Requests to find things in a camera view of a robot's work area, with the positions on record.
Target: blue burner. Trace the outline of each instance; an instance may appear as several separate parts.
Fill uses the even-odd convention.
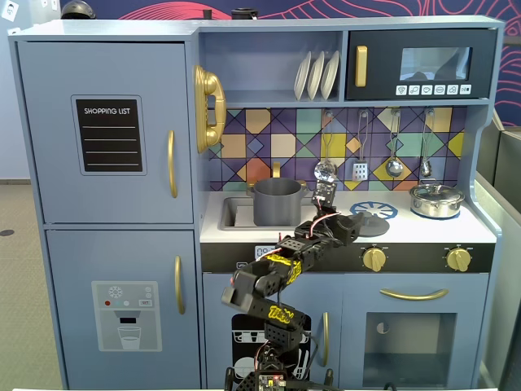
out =
[[[349,209],[349,212],[351,212],[352,214],[368,212],[371,213],[373,216],[380,217],[384,220],[394,218],[398,215],[398,209],[396,209],[395,207],[384,202],[376,201],[358,202]]]

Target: pot lid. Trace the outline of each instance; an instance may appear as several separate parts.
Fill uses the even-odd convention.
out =
[[[428,202],[455,203],[465,199],[465,195],[458,189],[445,185],[417,185],[410,189],[410,194],[419,200]]]

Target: red wire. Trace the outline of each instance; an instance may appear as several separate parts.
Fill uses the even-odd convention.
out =
[[[325,216],[322,216],[322,217],[319,217],[317,220],[315,220],[313,222],[313,224],[311,225],[311,228],[309,228],[309,237],[313,237],[313,228],[319,223],[321,222],[322,220],[325,220],[329,217],[332,217],[332,216],[336,216],[337,214],[340,214],[340,212],[337,212],[337,213],[331,213],[331,214],[327,214]]]

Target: microwave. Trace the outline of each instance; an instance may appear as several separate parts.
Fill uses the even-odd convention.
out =
[[[347,100],[488,98],[496,29],[353,31]]]

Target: gold oven handle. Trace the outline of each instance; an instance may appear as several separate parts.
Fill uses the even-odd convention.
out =
[[[385,296],[394,297],[395,299],[400,300],[410,300],[410,301],[427,301],[427,300],[435,300],[440,297],[446,296],[449,293],[448,289],[441,289],[439,291],[433,292],[430,295],[424,296],[415,296],[415,295],[405,295],[403,293],[395,292],[390,289],[380,289],[380,293]]]

